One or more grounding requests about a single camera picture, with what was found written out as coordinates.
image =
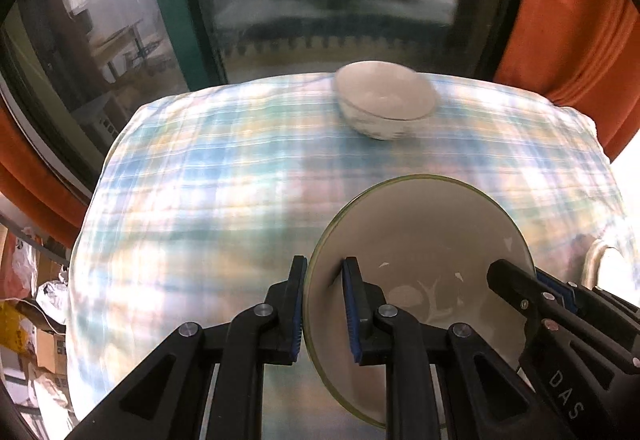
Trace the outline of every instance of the small bowl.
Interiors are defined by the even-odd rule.
[[[435,108],[437,92],[410,68],[363,60],[335,72],[338,105],[359,133],[377,140],[393,140],[413,132]]]

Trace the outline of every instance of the bowl rim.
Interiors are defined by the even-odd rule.
[[[519,227],[516,225],[516,223],[513,220],[513,218],[507,213],[507,211],[505,211],[500,206],[500,204],[497,201],[495,201],[488,194],[482,192],[480,189],[477,189],[473,185],[467,184],[466,182],[457,180],[455,178],[450,178],[448,176],[436,175],[436,174],[430,174],[430,173],[415,173],[415,174],[398,176],[398,177],[395,177],[395,178],[384,180],[384,181],[382,181],[380,183],[377,183],[376,185],[373,185],[373,186],[369,187],[368,189],[362,191],[355,198],[353,198],[353,200],[349,201],[349,203],[347,203],[343,208],[341,208],[340,211],[338,211],[338,213],[331,220],[329,225],[324,229],[324,232],[322,233],[322,236],[318,240],[318,243],[316,244],[316,247],[314,248],[314,251],[311,254],[311,259],[309,260],[309,263],[308,263],[308,266],[307,266],[307,269],[306,269],[304,286],[303,286],[303,297],[302,297],[302,301],[303,301],[303,304],[302,304],[302,332],[303,332],[303,335],[304,335],[305,346],[306,346],[306,350],[307,350],[307,352],[309,354],[309,358],[311,359],[311,362],[313,363],[314,368],[316,369],[316,372],[318,372],[318,375],[320,376],[320,380],[322,380],[322,383],[324,384],[325,388],[327,388],[329,393],[334,397],[334,399],[338,402],[338,404],[340,404],[342,407],[344,407],[344,409],[346,409],[352,415],[356,416],[357,418],[363,420],[366,423],[369,423],[369,424],[374,425],[374,426],[379,427],[379,428],[385,428],[385,423],[378,422],[377,420],[372,419],[371,417],[365,415],[360,410],[356,409],[355,406],[352,406],[350,402],[347,402],[347,399],[345,399],[340,394],[340,392],[337,390],[337,388],[329,380],[329,377],[327,376],[327,374],[324,372],[324,369],[322,368],[322,364],[321,364],[321,362],[320,362],[320,360],[318,358],[318,354],[316,353],[316,349],[314,347],[313,340],[311,340],[311,329],[310,329],[309,320],[308,320],[308,316],[309,316],[309,312],[310,312],[309,306],[308,306],[309,290],[310,290],[310,286],[311,286],[311,278],[312,278],[313,272],[314,272],[314,270],[316,268],[316,263],[318,262],[318,256],[320,254],[320,251],[322,250],[322,247],[324,246],[326,241],[329,239],[329,236],[333,233],[335,228],[338,226],[338,224],[344,218],[346,213],[352,207],[356,206],[356,204],[360,203],[364,198],[366,198],[367,195],[371,194],[374,190],[382,188],[385,185],[400,183],[400,182],[408,181],[408,180],[441,180],[441,181],[446,181],[446,182],[449,182],[449,183],[461,185],[462,187],[466,187],[466,188],[468,188],[468,189],[470,189],[472,191],[475,191],[476,193],[480,194],[483,198],[489,200],[498,209],[500,209],[504,213],[504,215],[506,217],[509,218],[511,223],[513,223],[513,226],[515,227],[516,231],[518,232],[518,234],[522,238],[522,242],[525,245],[525,250],[527,252],[527,257],[529,259],[529,266],[530,266],[530,269],[531,269],[531,274],[532,275],[535,274],[535,270],[534,270],[535,266],[534,266],[534,263],[533,263],[533,257],[531,256],[531,251],[529,250],[529,245],[527,244],[526,240],[524,239],[524,236],[522,235],[522,232],[520,231]]]
[[[378,62],[378,63],[381,63],[381,64],[391,64],[392,66],[399,66],[400,68],[404,68],[405,70],[409,70],[412,73],[415,73],[415,75],[418,76],[420,78],[420,80],[423,80],[423,81],[425,81],[425,83],[430,84],[431,87],[433,88],[436,96],[438,95],[438,90],[427,79],[427,77],[425,76],[426,73],[420,73],[419,71],[412,70],[411,68],[409,68],[407,66],[403,66],[402,64],[396,64],[395,62],[387,62],[386,60],[357,60],[356,62],[350,62],[349,64],[345,64],[344,66],[342,66],[341,68],[338,68],[338,70],[336,70],[334,72],[334,89],[335,89],[335,92],[337,93],[339,102],[344,102],[345,104],[348,104],[350,107],[353,107],[356,111],[360,111],[361,113],[366,113],[367,115],[372,116],[374,118],[379,118],[380,120],[389,120],[389,121],[394,121],[394,122],[414,122],[414,121],[417,121],[417,120],[422,120],[423,118],[427,118],[429,115],[431,115],[431,113],[433,113],[433,111],[434,111],[434,109],[436,107],[437,98],[436,98],[436,102],[434,102],[434,105],[431,106],[431,108],[429,110],[427,110],[427,112],[424,115],[420,115],[420,116],[417,116],[415,118],[390,118],[390,117],[386,117],[386,116],[382,116],[382,115],[376,115],[375,113],[367,111],[366,109],[363,109],[363,108],[355,105],[350,100],[348,100],[345,97],[344,93],[340,92],[340,88],[338,87],[338,84],[337,84],[337,75],[342,70],[345,70],[346,68],[349,68],[350,66],[354,66],[354,65],[357,65],[357,64],[363,64],[363,63],[367,63],[367,62]]]

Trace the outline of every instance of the screw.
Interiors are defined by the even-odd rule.
[[[552,321],[551,319],[542,319],[542,324],[545,325],[545,328],[550,332],[556,332],[560,329],[558,323]]]
[[[258,317],[267,317],[267,315],[271,315],[272,313],[273,306],[268,303],[260,303],[254,306],[254,314],[258,315]]]
[[[453,325],[452,330],[457,337],[465,338],[471,335],[471,326],[466,323],[456,323]]]
[[[393,305],[380,305],[378,313],[383,317],[396,317],[398,309]]]
[[[192,323],[192,322],[182,323],[180,325],[180,328],[178,328],[178,333],[182,337],[191,337],[198,332],[199,328],[200,328],[200,325],[197,323]]]

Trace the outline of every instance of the plaid tablecloth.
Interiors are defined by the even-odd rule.
[[[377,141],[341,118],[330,74],[162,98],[111,148],[70,270],[68,378],[85,416],[184,321],[260,302],[310,257],[332,217],[383,180],[436,173],[476,186],[520,227],[536,266],[580,279],[600,237],[636,267],[629,220],[593,122],[536,94],[429,75],[439,106],[417,136]],[[343,410],[302,349],[267,366],[264,438],[383,438]]]

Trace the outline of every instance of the curtain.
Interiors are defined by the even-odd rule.
[[[43,231],[72,247],[86,206],[47,168],[0,100],[0,192]]]
[[[640,22],[631,0],[522,0],[494,82],[572,106],[613,160],[640,127]]]

